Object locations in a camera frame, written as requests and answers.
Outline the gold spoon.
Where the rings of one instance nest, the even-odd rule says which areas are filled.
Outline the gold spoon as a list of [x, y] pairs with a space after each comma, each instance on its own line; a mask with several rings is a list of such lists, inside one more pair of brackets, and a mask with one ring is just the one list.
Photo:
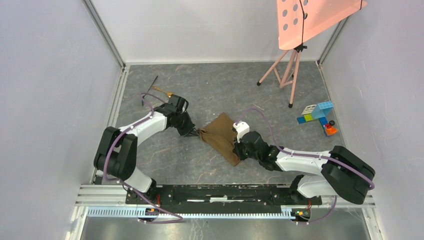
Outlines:
[[157, 87], [157, 86], [152, 86], [152, 88], [154, 89], [154, 90], [156, 90], [156, 91], [159, 91], [159, 92], [161, 92], [161, 93], [164, 93], [164, 94], [166, 94], [166, 96], [168, 97], [168, 98], [170, 98], [174, 93], [173, 92], [170, 92], [170, 91], [165, 91], [165, 90], [163, 90], [163, 89], [161, 89], [161, 88], [159, 88], [159, 87]]

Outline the brown cloth napkin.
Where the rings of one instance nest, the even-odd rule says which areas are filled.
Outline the brown cloth napkin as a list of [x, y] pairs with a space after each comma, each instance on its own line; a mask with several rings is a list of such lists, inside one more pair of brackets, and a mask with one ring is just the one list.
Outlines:
[[227, 113], [222, 112], [208, 125], [199, 129], [200, 139], [209, 144], [221, 156], [223, 156], [231, 166], [235, 167], [241, 159], [233, 152], [234, 139], [237, 134], [232, 130], [234, 121]]

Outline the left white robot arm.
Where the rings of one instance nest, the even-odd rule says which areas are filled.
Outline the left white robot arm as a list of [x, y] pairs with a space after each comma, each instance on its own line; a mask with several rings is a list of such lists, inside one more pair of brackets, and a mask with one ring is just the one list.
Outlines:
[[171, 95], [167, 102], [152, 107], [141, 119], [123, 127], [107, 127], [101, 136], [93, 166], [104, 177], [113, 176], [123, 184], [136, 189], [145, 204], [157, 198], [156, 181], [136, 166], [138, 146], [156, 133], [174, 128], [182, 137], [198, 136], [189, 113], [189, 102]]

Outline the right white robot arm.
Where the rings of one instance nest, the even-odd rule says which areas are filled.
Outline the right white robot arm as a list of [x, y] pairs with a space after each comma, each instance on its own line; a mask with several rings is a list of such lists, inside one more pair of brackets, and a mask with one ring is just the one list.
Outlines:
[[257, 131], [248, 131], [236, 134], [233, 152], [241, 160], [256, 160], [268, 171], [300, 172], [288, 191], [295, 204], [318, 196], [339, 196], [361, 205], [375, 188], [375, 170], [340, 145], [330, 151], [296, 151], [269, 145]]

